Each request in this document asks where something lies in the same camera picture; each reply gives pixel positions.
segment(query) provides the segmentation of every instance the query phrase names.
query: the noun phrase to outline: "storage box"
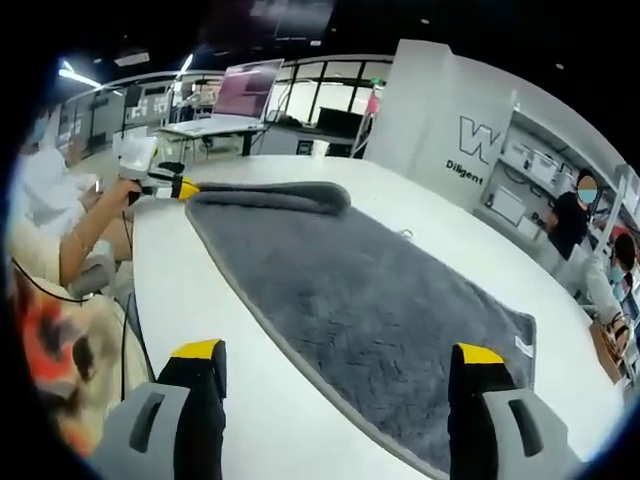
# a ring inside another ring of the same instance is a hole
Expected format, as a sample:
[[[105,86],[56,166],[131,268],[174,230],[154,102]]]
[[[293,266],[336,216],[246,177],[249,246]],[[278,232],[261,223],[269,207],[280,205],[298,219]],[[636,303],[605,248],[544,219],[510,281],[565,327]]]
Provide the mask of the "storage box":
[[[611,381],[614,384],[618,383],[618,380],[621,378],[620,369],[614,363],[613,358],[611,358],[609,343],[604,337],[602,328],[596,322],[593,322],[589,327],[589,333],[591,333],[591,338],[593,338],[593,345],[596,347],[596,354],[598,355],[600,365],[602,365],[604,371],[607,372]]]

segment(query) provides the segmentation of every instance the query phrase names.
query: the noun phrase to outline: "desk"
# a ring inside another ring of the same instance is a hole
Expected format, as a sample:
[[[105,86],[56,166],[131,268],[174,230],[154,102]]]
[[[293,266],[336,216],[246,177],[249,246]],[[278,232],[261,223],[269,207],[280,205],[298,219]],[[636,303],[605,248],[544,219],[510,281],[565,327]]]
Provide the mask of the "desk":
[[[564,420],[582,459],[596,453],[623,408],[596,356],[589,318],[542,268],[506,238],[442,197],[362,160],[249,157],[193,166],[196,181],[326,180],[353,205],[537,323],[535,392]],[[175,201],[137,209],[134,281],[156,371],[183,343],[227,342],[229,396],[223,468],[228,480],[418,479],[322,396],[260,328],[213,264]]]
[[[265,129],[263,123],[255,118],[239,117],[236,115],[215,115],[211,118],[189,120],[188,122],[170,123],[158,132],[174,136],[181,141],[193,142],[193,161],[196,160],[196,141],[204,137],[213,136],[242,136],[242,155],[251,153],[251,140],[253,136]],[[181,161],[184,163],[185,150],[182,149]]]

